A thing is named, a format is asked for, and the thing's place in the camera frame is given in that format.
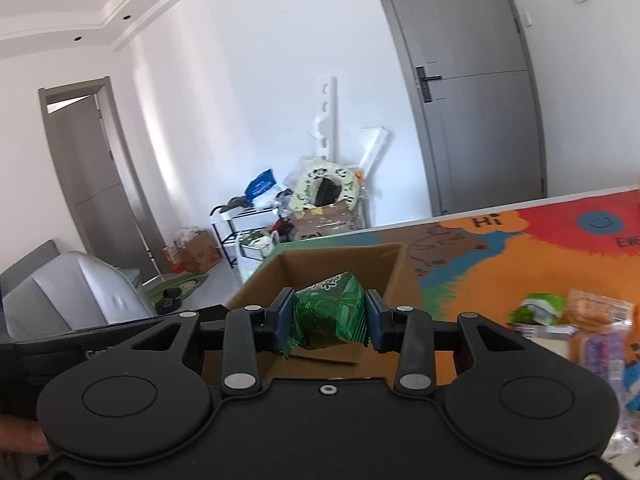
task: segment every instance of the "finger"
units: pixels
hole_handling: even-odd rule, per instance
[[[0,416],[0,450],[46,454],[49,446],[37,422],[15,416]]]

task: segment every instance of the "door frame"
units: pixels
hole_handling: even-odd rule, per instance
[[[405,9],[399,9],[404,5],[402,1],[395,0],[380,0],[383,10],[386,15],[386,20],[391,30],[391,36],[398,53],[398,59],[402,71],[402,76],[406,85],[407,93],[409,95],[410,107],[414,115],[414,121],[416,130],[418,133],[418,141],[420,142],[422,151],[422,160],[424,161],[424,169],[427,176],[427,186],[429,189],[429,196],[431,201],[431,213],[433,216],[440,216],[446,214],[445,211],[450,207],[453,202],[453,196],[451,192],[451,181],[449,163],[446,153],[440,153],[442,150],[434,145],[432,133],[429,130],[427,117],[424,110],[420,95],[420,82],[417,78],[415,67],[425,66],[427,63],[422,59],[421,49],[417,44],[417,40],[413,35],[404,30],[402,27],[400,15],[407,15]],[[536,111],[536,123],[538,126],[538,144],[540,146],[540,161],[541,161],[541,174],[543,179],[543,197],[548,196],[548,179],[546,171],[546,149],[545,149],[545,134],[542,121],[542,109],[540,107],[540,96],[538,92],[538,85],[536,82],[535,73],[533,71],[533,64],[531,60],[531,54],[529,51],[529,45],[527,43],[527,37],[524,34],[524,24],[522,23],[522,17],[517,11],[515,0],[508,0],[511,13],[513,15],[516,24],[518,25],[518,31],[520,36],[520,42],[524,51],[526,59],[527,70],[529,72],[529,81],[532,90],[532,96],[534,101],[534,108]],[[436,173],[436,161],[440,160],[446,171],[442,171],[443,177],[438,179]]]
[[[54,88],[40,88],[38,90],[38,96],[40,99],[42,121],[44,122],[47,142],[52,155],[55,153],[58,141],[55,137],[55,127],[49,117],[47,105],[81,97],[95,99],[97,108],[100,112],[100,118],[102,119],[101,125],[103,128],[104,140],[107,144],[107,148],[111,152],[116,173],[122,183],[122,188],[127,197],[127,201],[129,202],[138,224],[137,228],[140,233],[140,237],[146,247],[148,247],[152,256],[152,262],[154,262],[159,273],[171,272],[171,269],[162,254],[164,239],[162,238],[160,229],[158,228],[156,220],[151,213],[151,208],[149,207],[145,194],[142,190],[142,185],[140,184],[138,174],[136,173],[129,148],[127,146],[127,141],[124,136],[122,124],[120,123],[120,117],[118,116],[118,110],[116,108],[116,101],[113,96],[110,77],[105,76],[101,79],[72,83]],[[53,157],[53,164],[56,168],[56,173],[60,176],[62,168],[60,167],[60,160],[58,157]],[[74,204],[71,203],[69,197],[65,193],[63,194],[65,195],[66,206],[74,220],[74,223],[76,224],[78,234],[87,253],[94,254],[91,243],[84,232],[84,228],[82,227],[82,223],[76,214]]]

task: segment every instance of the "door lock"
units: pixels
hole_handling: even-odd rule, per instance
[[[425,103],[432,103],[431,89],[429,88],[429,81],[440,81],[441,75],[427,76],[423,66],[417,66],[415,71],[418,75],[418,83],[420,84],[420,90],[422,91],[422,100]]]

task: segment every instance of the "green plastic wrapper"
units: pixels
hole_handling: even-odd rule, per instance
[[[317,350],[343,343],[367,343],[364,290],[350,272],[299,290],[293,296],[285,357],[300,346]]]
[[[507,323],[553,326],[558,324],[564,304],[565,299],[555,294],[529,294],[519,309],[511,313]]]

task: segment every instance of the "door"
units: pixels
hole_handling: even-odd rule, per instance
[[[87,251],[115,267],[158,275],[127,201],[93,95],[49,114],[58,178]]]
[[[542,198],[542,131],[509,0],[392,1],[416,69],[442,212]]]

